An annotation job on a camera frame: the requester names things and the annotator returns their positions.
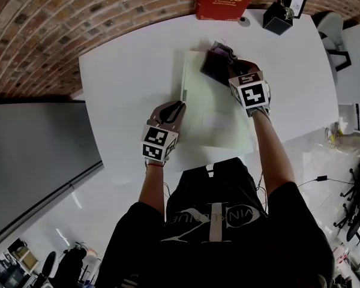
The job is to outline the black picture frame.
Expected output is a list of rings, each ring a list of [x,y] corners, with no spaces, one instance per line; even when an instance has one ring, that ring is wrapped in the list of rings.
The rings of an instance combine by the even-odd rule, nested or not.
[[[283,0],[288,16],[291,17],[293,14],[294,19],[299,19],[304,10],[306,1],[307,0]]]

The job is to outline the white partition panel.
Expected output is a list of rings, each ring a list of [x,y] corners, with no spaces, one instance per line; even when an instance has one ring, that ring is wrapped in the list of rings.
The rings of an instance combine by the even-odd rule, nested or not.
[[[84,102],[0,104],[0,236],[100,160]]]

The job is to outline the black office chair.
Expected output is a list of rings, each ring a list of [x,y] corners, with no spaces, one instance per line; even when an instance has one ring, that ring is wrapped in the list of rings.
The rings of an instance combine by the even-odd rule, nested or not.
[[[55,264],[55,260],[56,252],[52,251],[48,254],[40,274],[41,285],[43,285],[48,280],[49,275],[51,274],[53,266]]]

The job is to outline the person's black t-shirt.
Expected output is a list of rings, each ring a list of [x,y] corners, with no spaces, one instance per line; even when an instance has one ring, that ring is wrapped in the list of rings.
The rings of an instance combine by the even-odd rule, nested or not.
[[[296,184],[230,193],[162,216],[137,202],[117,223],[96,288],[329,288],[334,256]]]

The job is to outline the white shelf cabinet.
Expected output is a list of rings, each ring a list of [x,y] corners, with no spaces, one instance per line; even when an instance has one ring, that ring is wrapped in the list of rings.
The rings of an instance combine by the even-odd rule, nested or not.
[[[353,106],[354,131],[360,133],[360,24],[342,31],[351,65],[338,72],[336,93],[338,104]]]

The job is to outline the grey chair with black legs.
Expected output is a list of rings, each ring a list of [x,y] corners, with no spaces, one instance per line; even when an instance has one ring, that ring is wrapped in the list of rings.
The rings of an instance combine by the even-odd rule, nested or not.
[[[334,11],[323,11],[312,16],[326,54],[334,80],[339,71],[351,66],[352,62],[346,50],[343,38],[342,16]]]

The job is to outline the person's black trousers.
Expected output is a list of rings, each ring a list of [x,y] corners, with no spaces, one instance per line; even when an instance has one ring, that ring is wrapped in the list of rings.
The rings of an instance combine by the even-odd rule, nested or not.
[[[213,164],[210,177],[205,166],[182,173],[176,190],[167,201],[166,218],[188,208],[212,203],[248,205],[264,213],[253,177],[238,157]]]

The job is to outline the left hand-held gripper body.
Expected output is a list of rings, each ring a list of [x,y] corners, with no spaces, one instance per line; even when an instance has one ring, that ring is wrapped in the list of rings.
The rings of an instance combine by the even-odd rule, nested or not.
[[[142,155],[148,160],[164,163],[176,148],[179,139],[178,129],[165,129],[153,125],[144,125],[141,145]]]

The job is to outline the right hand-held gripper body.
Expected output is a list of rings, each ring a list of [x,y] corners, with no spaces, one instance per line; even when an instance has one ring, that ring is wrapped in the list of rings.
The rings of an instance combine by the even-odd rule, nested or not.
[[[260,70],[229,79],[229,86],[236,102],[252,117],[255,111],[267,118],[270,114],[271,90]]]

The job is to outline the black pen holder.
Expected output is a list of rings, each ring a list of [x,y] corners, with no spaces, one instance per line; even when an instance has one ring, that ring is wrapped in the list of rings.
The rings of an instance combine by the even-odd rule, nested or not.
[[[285,6],[283,0],[276,0],[264,13],[262,27],[281,35],[293,26],[294,16],[294,11]]]

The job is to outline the person's left forearm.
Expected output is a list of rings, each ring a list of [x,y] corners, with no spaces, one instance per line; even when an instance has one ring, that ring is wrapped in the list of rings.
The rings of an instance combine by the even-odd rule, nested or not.
[[[163,163],[149,160],[139,202],[145,203],[164,215]]]

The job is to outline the person's right forearm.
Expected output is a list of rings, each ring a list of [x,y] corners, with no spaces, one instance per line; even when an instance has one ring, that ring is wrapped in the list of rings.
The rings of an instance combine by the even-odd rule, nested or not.
[[[280,186],[293,182],[290,160],[268,116],[259,110],[252,114],[267,197]]]

